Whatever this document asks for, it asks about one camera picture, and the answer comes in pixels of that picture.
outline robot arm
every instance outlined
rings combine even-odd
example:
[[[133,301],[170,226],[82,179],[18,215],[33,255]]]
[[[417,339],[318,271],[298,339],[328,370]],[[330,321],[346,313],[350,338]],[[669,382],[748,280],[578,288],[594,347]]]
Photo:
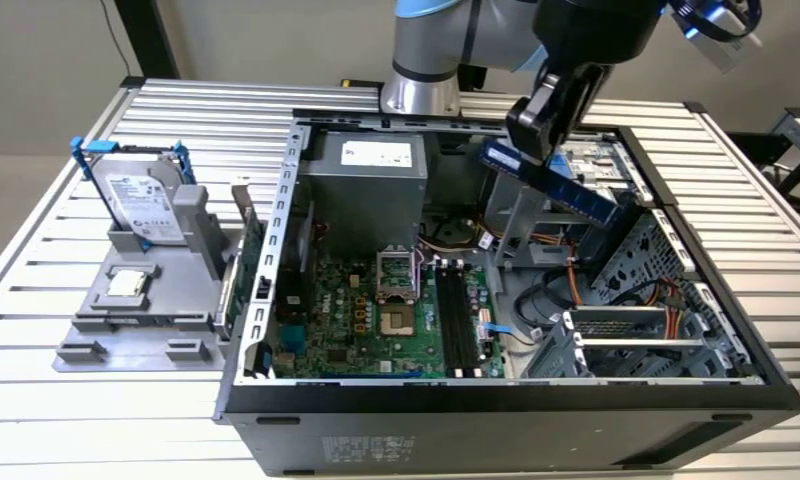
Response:
[[[532,163],[542,164],[577,125],[606,81],[613,65],[633,59],[655,31],[668,0],[540,0],[533,34],[548,58],[540,67],[532,96],[521,98],[506,115],[513,147]],[[759,0],[748,0],[747,16],[716,0],[669,0],[680,26],[716,42],[747,37],[759,24]],[[711,21],[712,11],[728,7],[744,30],[732,33]]]

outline black pole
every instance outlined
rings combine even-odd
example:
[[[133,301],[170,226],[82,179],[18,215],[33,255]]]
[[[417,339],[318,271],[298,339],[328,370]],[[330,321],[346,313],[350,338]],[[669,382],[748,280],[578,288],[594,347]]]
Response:
[[[800,163],[797,164],[795,169],[791,171],[791,173],[788,174],[785,179],[781,181],[781,183],[776,187],[776,191],[780,193],[780,195],[788,195],[788,193],[791,193],[791,191],[793,190],[793,188],[797,186],[799,183],[800,183]]]
[[[142,76],[179,78],[155,0],[114,0]]]

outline green circuit board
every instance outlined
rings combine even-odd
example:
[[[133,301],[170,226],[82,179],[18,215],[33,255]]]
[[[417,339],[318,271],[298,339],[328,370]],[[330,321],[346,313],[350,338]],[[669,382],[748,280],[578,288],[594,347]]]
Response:
[[[469,270],[465,283],[485,288],[480,270]],[[420,298],[414,305],[374,301],[374,263],[320,261],[316,266],[313,305],[305,324],[305,349],[273,362],[280,377],[293,378],[444,378],[442,338],[438,324],[434,270],[421,269]],[[490,300],[470,311],[492,312]],[[480,364],[482,377],[502,377],[497,340],[488,343],[489,358]]]

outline power supply label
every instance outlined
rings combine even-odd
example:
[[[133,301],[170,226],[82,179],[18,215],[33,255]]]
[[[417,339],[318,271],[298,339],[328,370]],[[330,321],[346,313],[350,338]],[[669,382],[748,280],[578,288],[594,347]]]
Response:
[[[414,436],[321,437],[326,463],[408,462]]]
[[[182,242],[183,234],[159,180],[142,175],[107,175],[106,182],[133,232],[150,243]]]
[[[344,142],[341,165],[360,167],[410,167],[412,145],[392,142]]]

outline white wall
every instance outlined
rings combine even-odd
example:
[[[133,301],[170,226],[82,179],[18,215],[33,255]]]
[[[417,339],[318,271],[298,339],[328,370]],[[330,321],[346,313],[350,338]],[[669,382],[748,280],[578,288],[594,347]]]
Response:
[[[349,77],[384,80],[390,72],[393,0],[158,2],[187,78],[336,85]],[[784,106],[800,105],[800,0],[764,3],[764,50],[731,74],[720,75],[664,18],[604,96],[697,100],[724,127],[767,128]],[[525,92],[526,76],[489,75],[489,90]],[[95,0],[0,0],[0,153],[66,153],[122,77]]]
[[[384,80],[392,0],[161,0],[178,63],[194,78],[326,84]],[[761,53],[721,75],[663,18],[644,54],[618,67],[602,96],[696,100],[729,129],[767,129],[800,105],[800,0],[763,0]],[[528,75],[489,72],[486,89],[524,93]]]
[[[97,0],[0,0],[0,154],[67,158],[70,137],[89,130],[123,76]]]
[[[390,73],[393,0],[159,0],[201,80],[337,85]]]

